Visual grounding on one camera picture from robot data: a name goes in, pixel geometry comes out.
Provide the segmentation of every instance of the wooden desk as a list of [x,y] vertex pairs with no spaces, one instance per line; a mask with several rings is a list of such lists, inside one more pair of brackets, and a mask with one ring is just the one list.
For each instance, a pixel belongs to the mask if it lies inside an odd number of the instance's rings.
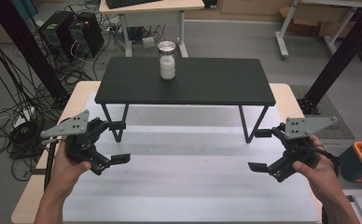
[[187,57],[188,53],[184,42],[184,11],[200,8],[204,8],[204,3],[201,0],[161,0],[142,5],[109,9],[103,0],[100,3],[99,11],[104,14],[119,14],[125,39],[126,57],[132,57],[132,43],[129,41],[127,27],[164,23],[179,24],[178,47],[182,57]]
[[294,0],[291,5],[291,8],[288,11],[288,14],[285,17],[285,21],[280,31],[276,32],[277,42],[281,51],[281,58],[282,60],[288,57],[288,50],[286,49],[285,42],[284,42],[284,35],[286,29],[288,28],[291,19],[293,18],[295,11],[298,7],[299,2],[303,3],[311,3],[311,4],[322,4],[322,5],[330,5],[330,6],[341,6],[341,7],[349,7],[350,10],[346,13],[346,15],[341,20],[340,26],[336,31],[334,36],[324,36],[326,40],[327,46],[332,54],[335,53],[335,41],[338,36],[341,34],[341,31],[344,27],[348,24],[349,20],[355,14],[355,11],[358,7],[362,7],[362,0]]
[[[67,106],[65,107],[60,120],[73,117],[85,109],[88,98],[90,97],[91,93],[98,91],[100,83],[100,81],[79,82]],[[276,106],[279,111],[281,121],[285,121],[287,117],[303,117],[298,103],[295,100],[295,97],[288,85],[271,84],[271,90],[277,102]],[[47,156],[48,153],[45,151],[41,157],[41,160],[36,166],[37,169],[45,169]],[[44,192],[43,186],[43,175],[33,175],[31,177],[12,215],[13,223],[34,223],[35,214]]]

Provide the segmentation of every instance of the black table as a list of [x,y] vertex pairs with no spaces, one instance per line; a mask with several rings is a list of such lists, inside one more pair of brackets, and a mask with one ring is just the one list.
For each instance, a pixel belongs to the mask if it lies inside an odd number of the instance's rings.
[[[117,142],[126,129],[129,104],[237,105],[245,141],[250,143],[269,106],[275,105],[258,59],[178,58],[175,78],[160,77],[158,58],[112,58],[94,99],[102,105]],[[125,104],[122,120],[113,122],[106,105]],[[242,105],[262,105],[250,136]]]

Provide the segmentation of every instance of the keyboard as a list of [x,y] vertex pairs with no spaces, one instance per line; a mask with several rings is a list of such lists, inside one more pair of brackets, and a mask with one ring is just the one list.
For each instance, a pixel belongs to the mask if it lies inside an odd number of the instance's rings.
[[160,0],[105,0],[105,1],[108,5],[108,8],[112,9],[117,7],[129,7],[144,3],[158,2]]

